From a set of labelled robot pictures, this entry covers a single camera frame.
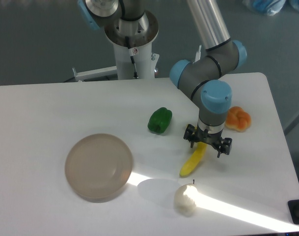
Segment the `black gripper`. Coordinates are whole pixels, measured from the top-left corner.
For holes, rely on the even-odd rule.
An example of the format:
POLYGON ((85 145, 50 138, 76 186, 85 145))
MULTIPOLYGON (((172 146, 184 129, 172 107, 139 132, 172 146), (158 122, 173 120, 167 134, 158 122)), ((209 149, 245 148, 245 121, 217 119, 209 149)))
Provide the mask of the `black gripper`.
POLYGON ((208 126, 204 123, 198 123, 196 129, 192 124, 188 124, 183 138, 190 143, 191 148, 196 142, 212 144, 212 147, 217 151, 217 158, 220 158, 221 154, 229 155, 232 148, 232 138, 221 137, 223 126, 224 124, 208 126))

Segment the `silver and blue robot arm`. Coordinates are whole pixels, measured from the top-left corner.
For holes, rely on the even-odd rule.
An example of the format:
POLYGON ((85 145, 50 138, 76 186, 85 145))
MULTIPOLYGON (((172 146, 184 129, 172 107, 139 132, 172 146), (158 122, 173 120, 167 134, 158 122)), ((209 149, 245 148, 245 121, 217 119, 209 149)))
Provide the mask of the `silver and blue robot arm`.
MULTIPOLYGON (((180 60, 169 73, 172 83, 198 108, 197 126, 189 125, 184 139, 191 145, 205 143, 228 155, 232 139, 222 130, 231 106, 231 87, 220 79, 246 60, 241 42, 231 40, 217 2, 188 1, 206 55, 194 62, 180 60)), ((156 17, 141 0, 80 0, 79 10, 93 29, 104 29, 113 44, 116 73, 120 80, 152 79, 158 55, 152 42, 159 32, 156 17)))

